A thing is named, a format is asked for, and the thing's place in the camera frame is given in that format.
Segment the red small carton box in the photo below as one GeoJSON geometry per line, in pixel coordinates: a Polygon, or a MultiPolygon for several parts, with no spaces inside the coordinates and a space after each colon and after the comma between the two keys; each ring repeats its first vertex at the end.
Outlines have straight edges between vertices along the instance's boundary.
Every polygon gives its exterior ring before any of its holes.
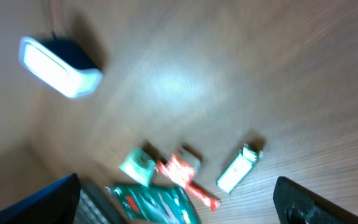
{"type": "Polygon", "coordinates": [[[201,160],[191,151],[179,146],[169,160],[156,162],[156,171],[180,187],[191,184],[201,167],[201,160]]]}

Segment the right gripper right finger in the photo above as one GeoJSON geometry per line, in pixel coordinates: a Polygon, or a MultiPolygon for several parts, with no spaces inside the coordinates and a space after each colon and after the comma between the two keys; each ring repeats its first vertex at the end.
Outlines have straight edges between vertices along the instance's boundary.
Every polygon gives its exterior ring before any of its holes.
{"type": "Polygon", "coordinates": [[[273,202],[281,224],[358,224],[358,216],[287,177],[277,179],[273,202]]]}

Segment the red coffee stick sachet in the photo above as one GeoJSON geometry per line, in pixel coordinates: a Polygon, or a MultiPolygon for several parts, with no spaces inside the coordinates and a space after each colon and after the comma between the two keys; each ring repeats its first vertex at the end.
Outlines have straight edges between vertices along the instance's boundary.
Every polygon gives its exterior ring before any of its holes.
{"type": "Polygon", "coordinates": [[[221,204],[220,199],[210,195],[205,190],[197,187],[195,184],[187,183],[185,185],[185,190],[199,200],[203,205],[209,207],[212,212],[215,212],[221,204]]]}

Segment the green glove package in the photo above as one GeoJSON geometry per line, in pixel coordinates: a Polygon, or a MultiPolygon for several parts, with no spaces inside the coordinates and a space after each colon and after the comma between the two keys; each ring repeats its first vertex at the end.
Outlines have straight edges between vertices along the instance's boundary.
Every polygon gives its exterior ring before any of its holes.
{"type": "Polygon", "coordinates": [[[200,224],[186,193],[180,187],[120,184],[106,187],[130,219],[155,223],[200,224]]]}

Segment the teal tissue packet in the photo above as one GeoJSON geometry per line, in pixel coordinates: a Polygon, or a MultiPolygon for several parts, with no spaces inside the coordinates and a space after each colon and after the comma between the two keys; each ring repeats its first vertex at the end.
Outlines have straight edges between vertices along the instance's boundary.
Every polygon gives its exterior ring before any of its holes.
{"type": "Polygon", "coordinates": [[[137,147],[128,153],[119,168],[140,185],[148,187],[154,175],[155,166],[152,157],[137,147]]]}

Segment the green white small box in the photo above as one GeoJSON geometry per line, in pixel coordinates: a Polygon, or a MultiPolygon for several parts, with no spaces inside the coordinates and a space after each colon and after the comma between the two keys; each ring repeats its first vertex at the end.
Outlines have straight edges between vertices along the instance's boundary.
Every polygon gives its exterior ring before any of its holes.
{"type": "Polygon", "coordinates": [[[248,175],[263,157],[263,151],[244,144],[232,162],[216,181],[217,186],[230,194],[239,182],[248,175]]]}

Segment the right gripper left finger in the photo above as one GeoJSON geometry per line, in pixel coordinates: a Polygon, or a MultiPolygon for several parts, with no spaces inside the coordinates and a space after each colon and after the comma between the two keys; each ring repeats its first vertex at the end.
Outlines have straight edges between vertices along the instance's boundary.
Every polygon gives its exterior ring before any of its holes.
{"type": "Polygon", "coordinates": [[[68,175],[0,211],[0,224],[72,224],[80,200],[76,173],[68,175]]]}

